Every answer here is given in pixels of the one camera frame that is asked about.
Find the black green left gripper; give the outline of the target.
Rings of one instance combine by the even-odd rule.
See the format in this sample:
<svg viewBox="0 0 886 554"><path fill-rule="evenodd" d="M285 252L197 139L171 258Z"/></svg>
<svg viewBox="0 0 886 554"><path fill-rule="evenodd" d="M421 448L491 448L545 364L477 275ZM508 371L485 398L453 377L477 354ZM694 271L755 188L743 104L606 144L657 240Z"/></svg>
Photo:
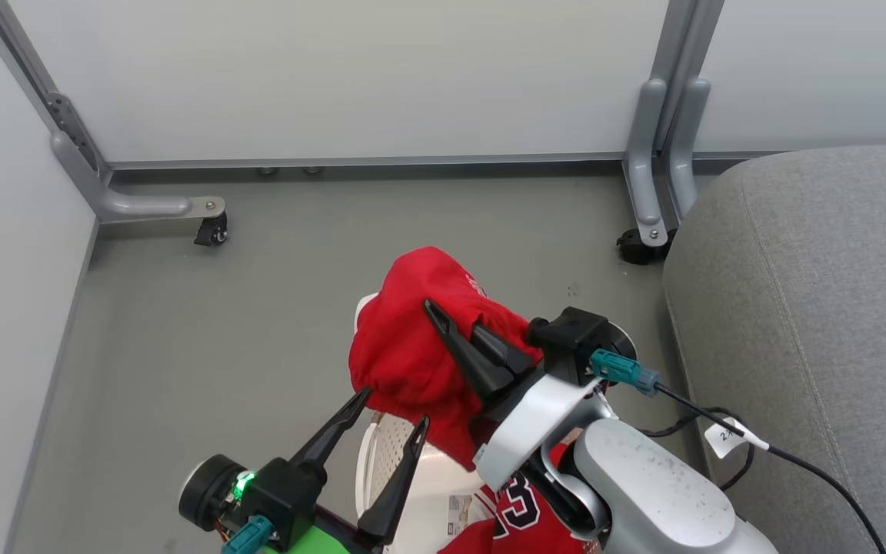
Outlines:
<svg viewBox="0 0 886 554"><path fill-rule="evenodd" d="M345 431L358 421L370 395L371 387L362 387L289 461L271 460L243 488L240 513L243 518L263 516L271 523L271 550L375 553L376 544L394 542L428 441L428 418L415 425L394 416L372 418L356 459L359 530L318 504L328 481L325 464Z"/></svg>

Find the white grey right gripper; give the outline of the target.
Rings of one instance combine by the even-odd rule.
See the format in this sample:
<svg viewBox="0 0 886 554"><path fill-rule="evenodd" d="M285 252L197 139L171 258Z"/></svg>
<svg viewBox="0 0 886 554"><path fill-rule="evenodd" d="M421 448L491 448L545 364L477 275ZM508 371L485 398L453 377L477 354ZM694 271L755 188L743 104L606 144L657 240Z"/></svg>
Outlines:
<svg viewBox="0 0 886 554"><path fill-rule="evenodd" d="M433 299L426 299L423 309L465 382L481 401L495 399L514 379L531 371L528 353L485 325L474 326L470 341ZM593 494L594 490L583 479L567 476L558 469L551 460L551 450L573 430L584 430L595 421L613 417L615 411L598 379L580 387L555 376L542 376L478 450L478 476L496 490L514 473L526 474L526 469L530 469L535 475L528 480L535 486L548 482L570 494Z"/></svg>

